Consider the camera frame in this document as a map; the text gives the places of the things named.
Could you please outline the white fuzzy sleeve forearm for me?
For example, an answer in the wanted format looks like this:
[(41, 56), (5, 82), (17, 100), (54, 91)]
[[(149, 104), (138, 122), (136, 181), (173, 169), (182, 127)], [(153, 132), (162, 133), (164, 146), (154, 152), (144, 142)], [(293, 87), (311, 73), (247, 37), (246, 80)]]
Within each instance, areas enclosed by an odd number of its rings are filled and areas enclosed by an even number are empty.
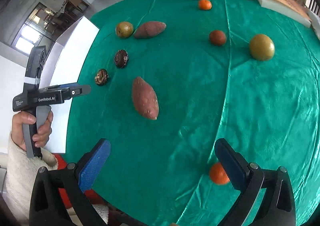
[(52, 153), (46, 149), (41, 152), (42, 158), (28, 158), (26, 152), (9, 139), (4, 200), (18, 222), (25, 225), (29, 223), (31, 194), (39, 168), (56, 170), (58, 166)]

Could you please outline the person's left hand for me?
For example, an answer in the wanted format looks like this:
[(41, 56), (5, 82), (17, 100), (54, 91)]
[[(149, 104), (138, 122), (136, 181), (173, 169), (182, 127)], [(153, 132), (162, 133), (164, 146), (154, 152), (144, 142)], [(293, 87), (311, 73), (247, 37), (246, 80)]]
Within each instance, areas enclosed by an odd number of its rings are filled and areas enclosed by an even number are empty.
[[(48, 117), (44, 124), (39, 127), (37, 134), (33, 135), (33, 141), (35, 142), (36, 147), (46, 146), (49, 136), (52, 133), (51, 124), (53, 121), (53, 112), (48, 113)], [(36, 123), (36, 118), (25, 111), (21, 111), (12, 118), (12, 128), (11, 128), (11, 138), (12, 141), (20, 147), (22, 150), (26, 151), (26, 146), (24, 142), (23, 129), (22, 125), (32, 125)]]

